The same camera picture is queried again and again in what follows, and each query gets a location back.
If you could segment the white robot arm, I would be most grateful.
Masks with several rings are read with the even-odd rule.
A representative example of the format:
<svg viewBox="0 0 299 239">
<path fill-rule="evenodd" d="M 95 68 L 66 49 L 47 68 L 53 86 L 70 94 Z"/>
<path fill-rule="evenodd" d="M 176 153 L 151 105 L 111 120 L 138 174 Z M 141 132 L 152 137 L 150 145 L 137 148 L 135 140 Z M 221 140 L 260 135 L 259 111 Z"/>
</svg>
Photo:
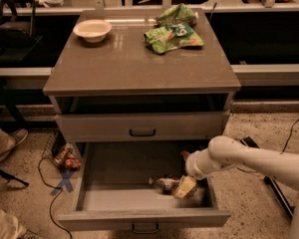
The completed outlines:
<svg viewBox="0 0 299 239">
<path fill-rule="evenodd" d="M 184 151 L 182 155 L 186 176 L 180 179 L 174 193 L 176 198 L 184 198 L 196 182 L 208 174 L 237 164 L 252 168 L 297 190 L 298 198 L 288 239 L 299 239 L 299 154 L 250 147 L 231 137 L 219 135 L 210 140 L 206 149 L 193 153 Z"/>
</svg>

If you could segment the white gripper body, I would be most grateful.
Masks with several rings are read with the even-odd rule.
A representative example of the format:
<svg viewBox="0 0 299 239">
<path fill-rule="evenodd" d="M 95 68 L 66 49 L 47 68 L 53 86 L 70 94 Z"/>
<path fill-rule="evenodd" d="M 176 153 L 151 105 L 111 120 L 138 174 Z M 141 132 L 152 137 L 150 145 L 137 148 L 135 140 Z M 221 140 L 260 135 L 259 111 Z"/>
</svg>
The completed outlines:
<svg viewBox="0 0 299 239">
<path fill-rule="evenodd" d="M 207 148 L 191 153 L 189 158 L 185 160 L 186 173 L 196 180 L 202 180 L 218 169 L 219 162 L 211 158 Z"/>
</svg>

